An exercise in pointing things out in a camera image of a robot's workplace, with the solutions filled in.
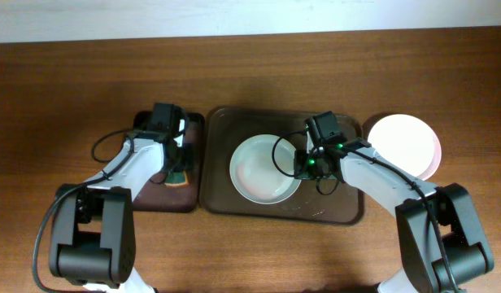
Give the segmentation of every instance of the black tray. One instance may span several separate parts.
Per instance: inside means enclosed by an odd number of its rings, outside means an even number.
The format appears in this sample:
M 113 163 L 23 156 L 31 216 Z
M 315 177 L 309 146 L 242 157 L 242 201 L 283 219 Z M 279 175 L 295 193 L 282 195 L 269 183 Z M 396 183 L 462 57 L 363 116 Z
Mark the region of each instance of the black tray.
M 282 135 L 305 128 L 304 120 L 319 113 L 248 110 L 235 107 L 215 109 L 208 121 L 203 162 L 200 205 L 209 212 L 261 216 L 336 225 L 354 225 L 364 214 L 364 194 L 340 184 L 331 195 L 320 195 L 314 181 L 302 181 L 288 199 L 275 204 L 258 204 L 240 195 L 229 176 L 229 162 L 236 148 L 259 134 Z M 337 116 L 346 138 L 362 136 L 360 124 L 352 117 Z M 306 148 L 306 138 L 295 135 L 289 141 Z M 335 181 L 322 181 L 321 189 L 331 190 Z

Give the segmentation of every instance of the white wall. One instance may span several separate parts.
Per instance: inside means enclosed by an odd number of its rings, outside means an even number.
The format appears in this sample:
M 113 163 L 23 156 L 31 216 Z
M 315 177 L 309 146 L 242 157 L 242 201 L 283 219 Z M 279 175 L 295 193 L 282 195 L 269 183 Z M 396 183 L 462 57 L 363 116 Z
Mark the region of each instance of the white wall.
M 501 0 L 0 0 L 0 42 L 501 25 Z

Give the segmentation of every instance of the white plate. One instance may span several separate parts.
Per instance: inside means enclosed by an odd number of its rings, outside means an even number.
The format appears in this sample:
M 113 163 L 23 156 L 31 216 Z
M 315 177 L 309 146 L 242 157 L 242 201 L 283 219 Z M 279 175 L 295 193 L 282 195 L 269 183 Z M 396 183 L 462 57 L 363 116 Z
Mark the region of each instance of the white plate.
M 229 174 L 236 190 L 255 203 L 272 204 L 288 199 L 301 180 L 277 171 L 272 162 L 272 147 L 279 137 L 262 134 L 242 142 L 233 153 Z M 282 139 L 275 152 L 278 166 L 288 174 L 294 173 L 296 149 Z
M 396 114 L 382 118 L 372 127 L 368 141 L 382 157 L 422 180 L 437 171 L 442 158 L 437 134 L 414 116 Z

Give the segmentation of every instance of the wooden tabletop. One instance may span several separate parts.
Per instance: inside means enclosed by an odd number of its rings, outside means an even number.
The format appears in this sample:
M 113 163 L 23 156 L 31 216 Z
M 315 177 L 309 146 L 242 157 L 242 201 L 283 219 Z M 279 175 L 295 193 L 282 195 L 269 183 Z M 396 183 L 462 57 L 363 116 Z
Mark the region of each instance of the wooden tabletop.
M 94 175 L 95 140 L 156 102 L 421 118 L 442 144 L 430 181 L 470 191 L 494 253 L 464 287 L 501 292 L 501 27 L 0 45 L 0 292 L 37 291 L 56 189 Z M 135 229 L 135 267 L 161 292 L 338 289 L 401 267 L 395 220 L 370 198 L 353 227 L 198 209 L 139 212 Z M 48 272 L 48 239 L 41 278 L 72 288 Z

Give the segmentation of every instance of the dark brown tray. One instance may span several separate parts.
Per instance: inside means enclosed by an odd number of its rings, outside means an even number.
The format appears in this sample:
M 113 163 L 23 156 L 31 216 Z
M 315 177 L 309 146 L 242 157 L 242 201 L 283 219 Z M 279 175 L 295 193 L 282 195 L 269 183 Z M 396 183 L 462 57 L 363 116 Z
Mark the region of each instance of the dark brown tray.
M 189 117 L 189 129 L 184 137 L 184 143 L 192 145 L 194 155 L 193 169 L 187 171 L 189 185 L 167 187 L 164 184 L 154 184 L 148 181 L 133 201 L 133 210 L 147 212 L 192 212 L 196 208 L 200 170 L 202 167 L 203 126 L 205 122 L 203 116 L 198 113 L 190 113 Z M 160 182 L 162 178 L 163 175 L 158 173 L 151 179 L 153 182 Z
M 235 107 L 215 109 L 208 119 L 207 144 L 203 163 L 200 205 L 214 213 L 264 216 L 288 220 L 354 225 L 364 214 L 364 194 L 341 184 L 331 195 L 320 195 L 314 181 L 302 181 L 288 199 L 275 204 L 258 204 L 245 199 L 234 188 L 229 162 L 236 148 L 258 134 L 282 135 L 305 128 L 304 120 L 319 113 L 248 110 Z M 361 137 L 360 124 L 352 117 L 337 116 L 348 139 Z M 289 138 L 298 149 L 306 148 L 301 135 Z M 322 181 L 330 190 L 335 181 Z

